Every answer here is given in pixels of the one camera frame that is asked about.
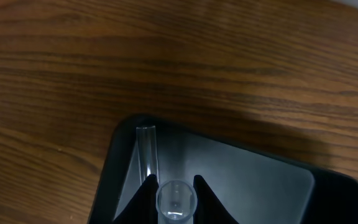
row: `wooden table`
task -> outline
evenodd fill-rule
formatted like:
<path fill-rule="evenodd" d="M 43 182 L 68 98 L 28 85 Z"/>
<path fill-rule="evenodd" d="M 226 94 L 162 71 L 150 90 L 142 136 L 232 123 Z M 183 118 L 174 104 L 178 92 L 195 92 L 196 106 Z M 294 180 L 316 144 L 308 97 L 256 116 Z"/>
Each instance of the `wooden table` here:
<path fill-rule="evenodd" d="M 0 0 L 0 223 L 86 223 L 134 113 L 358 180 L 358 10 L 326 0 Z"/>

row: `test tube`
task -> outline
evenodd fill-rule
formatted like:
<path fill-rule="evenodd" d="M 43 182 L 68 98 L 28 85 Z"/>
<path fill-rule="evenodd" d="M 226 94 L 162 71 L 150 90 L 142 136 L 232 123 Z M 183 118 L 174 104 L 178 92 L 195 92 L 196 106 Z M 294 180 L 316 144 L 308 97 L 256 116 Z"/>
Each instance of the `test tube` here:
<path fill-rule="evenodd" d="M 142 184 L 150 174 L 155 174 L 157 181 L 159 181 L 155 126 L 137 127 L 136 138 L 139 155 L 140 184 Z"/>
<path fill-rule="evenodd" d="M 183 180 L 168 181 L 158 188 L 155 206 L 159 224 L 184 224 L 196 212 L 196 191 Z"/>

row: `black tray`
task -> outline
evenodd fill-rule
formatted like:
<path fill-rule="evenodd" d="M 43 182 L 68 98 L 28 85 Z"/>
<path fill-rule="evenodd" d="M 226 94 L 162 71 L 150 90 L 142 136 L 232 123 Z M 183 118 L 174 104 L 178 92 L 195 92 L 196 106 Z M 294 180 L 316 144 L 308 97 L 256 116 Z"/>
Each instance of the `black tray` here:
<path fill-rule="evenodd" d="M 202 175 L 239 223 L 358 224 L 358 182 L 137 114 L 116 128 L 89 224 L 114 220 L 140 186 L 135 129 L 155 125 L 160 181 Z"/>

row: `brown wooden surface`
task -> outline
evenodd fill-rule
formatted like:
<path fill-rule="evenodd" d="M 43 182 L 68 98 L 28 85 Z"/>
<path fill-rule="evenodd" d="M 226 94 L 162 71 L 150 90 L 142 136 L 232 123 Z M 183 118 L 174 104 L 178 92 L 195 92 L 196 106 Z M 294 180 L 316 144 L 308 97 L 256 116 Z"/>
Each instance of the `brown wooden surface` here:
<path fill-rule="evenodd" d="M 0 0 L 0 223 L 86 223 L 141 112 L 358 179 L 358 10 Z"/>

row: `clear glass tube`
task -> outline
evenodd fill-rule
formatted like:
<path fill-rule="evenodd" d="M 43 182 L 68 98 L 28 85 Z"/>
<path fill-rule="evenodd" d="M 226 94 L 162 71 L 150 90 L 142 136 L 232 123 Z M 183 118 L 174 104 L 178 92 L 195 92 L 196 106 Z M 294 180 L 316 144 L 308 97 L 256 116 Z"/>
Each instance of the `clear glass tube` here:
<path fill-rule="evenodd" d="M 140 183 L 143 183 L 150 174 L 155 174 L 157 181 L 159 181 L 155 126 L 136 128 L 136 138 L 139 155 Z"/>
<path fill-rule="evenodd" d="M 196 191 L 185 181 L 168 181 L 157 190 L 155 206 L 158 223 L 186 223 L 197 208 Z"/>

